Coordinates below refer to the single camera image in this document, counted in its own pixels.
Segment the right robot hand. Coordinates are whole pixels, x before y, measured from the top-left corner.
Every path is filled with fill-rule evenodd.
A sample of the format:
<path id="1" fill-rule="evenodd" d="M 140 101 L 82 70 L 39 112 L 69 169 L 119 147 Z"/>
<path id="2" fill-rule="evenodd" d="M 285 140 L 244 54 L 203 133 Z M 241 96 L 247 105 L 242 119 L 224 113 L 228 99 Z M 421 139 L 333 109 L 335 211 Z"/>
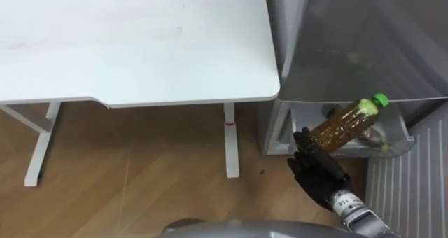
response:
<path id="1" fill-rule="evenodd" d="M 297 151 L 287 163 L 295 180 L 315 203 L 333 211 L 333 195 L 353 189 L 350 176 L 310 137 L 307 127 L 294 132 L 293 138 Z"/>

